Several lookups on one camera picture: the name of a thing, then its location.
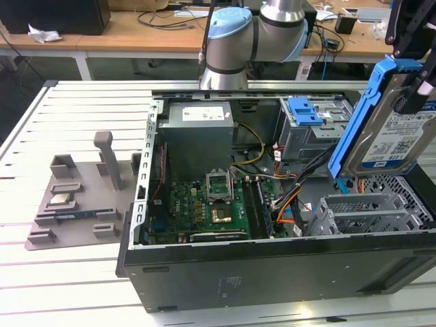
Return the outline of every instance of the blue drive bracket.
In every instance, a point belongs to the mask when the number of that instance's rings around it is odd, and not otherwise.
[[[322,125],[322,119],[316,115],[315,107],[305,97],[290,97],[287,102],[298,126]]]
[[[382,98],[382,90],[380,90],[382,82],[389,74],[419,71],[421,68],[422,65],[414,59],[393,59],[388,55],[386,55],[384,60],[375,65],[373,73],[369,78],[368,86],[349,120],[343,137],[328,162],[328,169],[333,178],[340,177],[343,164],[347,160],[347,154],[352,150],[360,135],[360,127],[365,124],[373,109]]]

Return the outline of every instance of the white paper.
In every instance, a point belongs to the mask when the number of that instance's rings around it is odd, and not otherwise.
[[[41,31],[39,29],[33,28],[30,24],[28,24],[28,26],[29,32],[27,33],[27,35],[34,39],[36,42],[44,44],[46,42],[62,40],[62,37],[56,31]]]
[[[330,20],[330,19],[336,19],[338,16],[332,12],[329,12],[328,10],[316,10],[316,19],[317,20]]]

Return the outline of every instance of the hard drive label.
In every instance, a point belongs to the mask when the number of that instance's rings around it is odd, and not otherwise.
[[[365,168],[397,165],[406,158],[424,134],[424,124],[435,116],[434,111],[422,111],[418,114],[391,112],[364,156],[362,165]]]

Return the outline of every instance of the black box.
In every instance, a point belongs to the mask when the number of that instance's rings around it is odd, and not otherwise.
[[[353,31],[354,24],[357,21],[357,17],[338,17],[334,29],[340,34],[351,34]]]
[[[110,20],[108,0],[0,0],[0,19],[9,33],[43,31],[100,35]]]
[[[313,26],[315,26],[317,12],[315,8],[313,8],[312,5],[306,0],[302,1],[301,7],[305,11],[305,18],[309,26],[309,29],[307,31],[307,40],[305,44],[305,48],[307,48],[309,46],[309,42],[311,41],[312,30],[313,30]]]

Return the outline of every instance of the yellow wire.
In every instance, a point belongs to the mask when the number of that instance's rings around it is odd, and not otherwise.
[[[246,161],[238,161],[238,162],[232,162],[231,165],[248,165],[248,164],[252,164],[253,162],[256,162],[257,160],[260,160],[260,158],[262,158],[262,156],[265,153],[265,144],[262,142],[262,139],[259,137],[259,135],[252,130],[252,128],[250,128],[249,126],[239,123],[239,125],[244,126],[245,128],[247,128],[251,133],[253,133],[253,135],[259,140],[260,145],[262,145],[262,150],[260,151],[260,154],[254,158],[254,159],[250,159],[250,160],[246,160]]]

